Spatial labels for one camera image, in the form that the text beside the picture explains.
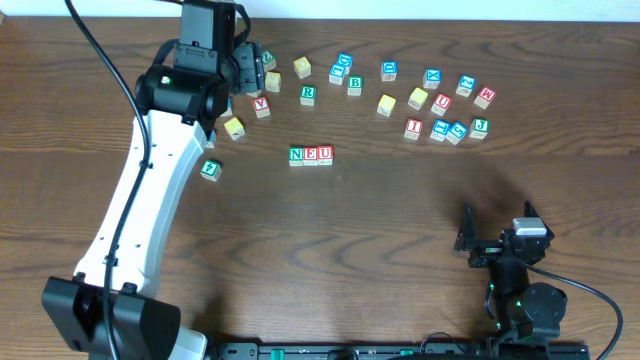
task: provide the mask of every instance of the toy block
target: toy block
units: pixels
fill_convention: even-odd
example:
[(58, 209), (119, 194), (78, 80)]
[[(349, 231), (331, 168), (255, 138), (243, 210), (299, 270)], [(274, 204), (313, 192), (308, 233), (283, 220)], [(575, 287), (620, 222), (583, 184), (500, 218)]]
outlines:
[(425, 101), (427, 101), (428, 96), (429, 94), (426, 91), (420, 88), (416, 88), (411, 93), (411, 96), (409, 96), (409, 106), (411, 106), (416, 110), (420, 110), (420, 108), (422, 108), (422, 105), (424, 105)]
[(276, 68), (276, 57), (269, 50), (262, 53), (262, 68), (264, 72), (271, 71)]
[(475, 119), (471, 123), (470, 138), (484, 139), (489, 134), (489, 120)]
[(222, 167), (213, 160), (205, 161), (202, 169), (200, 169), (200, 175), (202, 175), (203, 178), (213, 181), (218, 181), (220, 173), (222, 173)]
[(437, 89), (440, 85), (440, 80), (442, 78), (442, 73), (440, 69), (427, 69), (424, 72), (424, 77), (422, 78), (422, 87), (425, 89)]
[(204, 147), (209, 149), (213, 149), (216, 147), (216, 132), (213, 129), (211, 129), (211, 135), (209, 135), (209, 138), (207, 139), (207, 142), (204, 144)]
[(244, 135), (244, 126), (242, 126), (242, 123), (237, 117), (224, 123), (224, 128), (227, 130), (227, 134), (231, 136), (231, 140), (236, 140)]
[(304, 166), (317, 166), (318, 165), (318, 148), (317, 147), (304, 148), (302, 163), (304, 164)]
[(342, 85), (345, 72), (346, 69), (344, 66), (338, 64), (331, 65), (331, 70), (329, 71), (329, 82), (336, 85)]
[(267, 100), (267, 98), (264, 96), (253, 100), (253, 109), (256, 111), (256, 116), (258, 117), (258, 119), (271, 115), (269, 100)]
[(340, 55), (338, 55), (338, 61), (336, 61), (336, 64), (344, 66), (344, 74), (349, 75), (349, 73), (351, 72), (351, 67), (353, 66), (353, 56), (345, 53), (340, 53)]
[(280, 73), (267, 72), (264, 77), (264, 86), (267, 91), (280, 92), (280, 85), (282, 85), (282, 76), (280, 76)]
[(378, 112), (384, 116), (391, 116), (391, 111), (396, 105), (396, 99), (389, 95), (382, 95), (380, 102), (378, 103)]
[(220, 114), (220, 116), (231, 116), (233, 115), (233, 110), (231, 110), (231, 98), (227, 100), (227, 111)]
[(289, 148), (289, 166), (303, 166), (302, 160), (303, 149), (299, 146)]
[(418, 140), (420, 132), (422, 131), (422, 121), (416, 119), (409, 119), (407, 122), (407, 128), (404, 131), (404, 137), (411, 140)]
[(318, 146), (318, 165), (333, 165), (333, 146)]
[(303, 85), (300, 90), (300, 104), (314, 106), (316, 104), (316, 87)]
[(495, 97), (496, 92), (485, 86), (482, 88), (482, 90), (480, 90), (480, 93), (478, 94), (478, 96), (476, 96), (476, 100), (473, 103), (483, 109), (486, 109), (487, 106), (491, 104), (493, 99), (495, 99)]
[(298, 78), (306, 78), (311, 75), (311, 63), (305, 56), (293, 62), (293, 68), (298, 74)]
[(395, 61), (385, 61), (380, 69), (382, 81), (395, 81), (398, 75), (398, 64)]
[(252, 98), (257, 98), (258, 96), (260, 96), (260, 93), (262, 93), (262, 90), (258, 90), (253, 93), (247, 93), (247, 95), (251, 96)]
[(458, 88), (456, 89), (456, 94), (462, 95), (464, 97), (469, 97), (469, 94), (473, 91), (473, 87), (476, 84), (476, 79), (471, 76), (462, 75), (460, 78), (460, 82), (458, 83)]
[(349, 76), (349, 80), (347, 83), (347, 95), (362, 95), (362, 80), (362, 76)]
[(456, 123), (449, 128), (449, 132), (447, 133), (446, 138), (447, 140), (451, 141), (453, 145), (458, 145), (460, 140), (462, 140), (462, 138), (466, 135), (467, 131), (469, 130), (466, 126), (456, 121)]
[(444, 116), (444, 113), (447, 111), (450, 105), (450, 97), (444, 94), (438, 94), (438, 96), (436, 96), (436, 101), (434, 101), (433, 106), (431, 106), (431, 111), (440, 116)]
[(443, 141), (444, 138), (449, 133), (449, 128), (451, 124), (444, 120), (437, 119), (436, 123), (433, 124), (433, 130), (431, 130), (431, 138), (438, 141)]

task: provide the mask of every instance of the wood grain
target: wood grain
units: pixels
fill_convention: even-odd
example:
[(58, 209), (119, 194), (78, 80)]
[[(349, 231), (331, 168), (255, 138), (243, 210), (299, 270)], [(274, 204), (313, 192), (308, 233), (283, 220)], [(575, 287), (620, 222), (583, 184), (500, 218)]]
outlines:
[[(177, 19), (87, 19), (133, 84)], [(640, 353), (640, 28), (632, 24), (256, 20), (253, 39), (277, 57), (272, 116), (234, 100), (243, 141), (221, 131), (192, 174), (167, 244), (159, 299), (183, 324), (263, 341), (420, 341), (433, 331), (493, 331), (482, 306), (488, 274), (452, 250), (463, 202), (497, 236), (530, 199), (557, 234), (542, 268), (586, 282), (621, 306), (612, 359)], [(355, 56), (363, 95), (328, 83), (338, 52)], [(291, 66), (307, 56), (313, 75)], [(382, 60), (398, 61), (381, 83)], [(426, 140), (435, 117), (408, 96), (424, 69), (440, 91), (460, 74), (498, 95), (487, 110), (453, 96), (448, 120), (491, 120), (484, 141)], [(299, 105), (301, 84), (317, 105)], [(382, 94), (398, 99), (376, 115)], [(0, 26), (0, 358), (86, 358), (66, 349), (40, 305), (49, 276), (68, 278), (95, 235), (124, 164), (132, 114), (69, 19)], [(408, 117), (426, 134), (404, 141)], [(290, 144), (330, 143), (330, 168), (290, 169)], [(546, 281), (532, 275), (532, 281)], [(615, 327), (599, 299), (569, 296), (562, 339), (595, 357)]]

